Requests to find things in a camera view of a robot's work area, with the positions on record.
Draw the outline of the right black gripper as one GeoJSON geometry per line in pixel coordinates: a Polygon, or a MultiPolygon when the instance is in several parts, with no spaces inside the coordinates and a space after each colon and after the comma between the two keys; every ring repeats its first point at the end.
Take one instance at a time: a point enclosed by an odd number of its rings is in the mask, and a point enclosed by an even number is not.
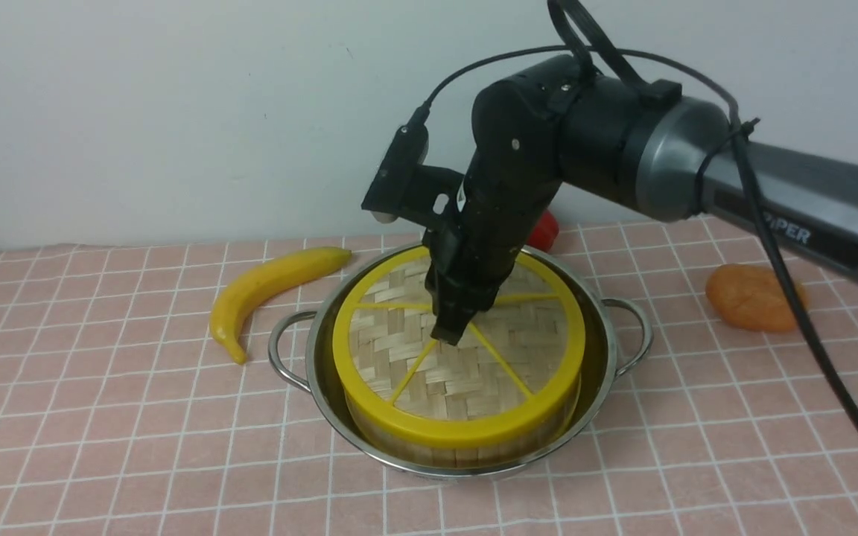
{"type": "Polygon", "coordinates": [[[463,177],[443,223],[422,240],[431,258],[433,339],[481,347],[477,320],[488,316],[518,251],[559,187],[548,174],[468,172],[463,177]]]}

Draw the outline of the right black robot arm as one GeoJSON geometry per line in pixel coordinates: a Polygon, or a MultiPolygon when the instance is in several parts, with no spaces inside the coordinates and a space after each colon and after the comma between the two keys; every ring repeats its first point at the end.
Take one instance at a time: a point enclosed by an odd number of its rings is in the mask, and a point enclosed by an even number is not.
{"type": "Polygon", "coordinates": [[[711,214],[858,284],[858,165],[732,135],[719,106],[654,82],[589,77],[568,55],[486,87],[453,221],[426,241],[435,339],[489,309],[563,184],[645,217],[711,214]]]}

